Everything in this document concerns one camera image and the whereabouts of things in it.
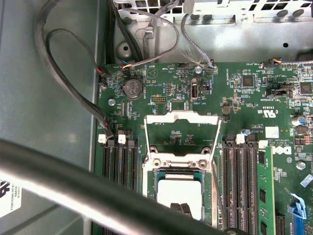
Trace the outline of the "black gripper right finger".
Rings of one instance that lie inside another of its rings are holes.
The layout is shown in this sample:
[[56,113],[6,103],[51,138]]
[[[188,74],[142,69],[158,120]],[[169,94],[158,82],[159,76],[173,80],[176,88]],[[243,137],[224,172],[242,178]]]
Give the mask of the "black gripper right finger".
[[[182,203],[180,205],[180,213],[193,218],[190,207],[187,203]],[[224,233],[227,233],[228,235],[244,235],[245,232],[238,229],[238,228],[226,228],[223,230]]]

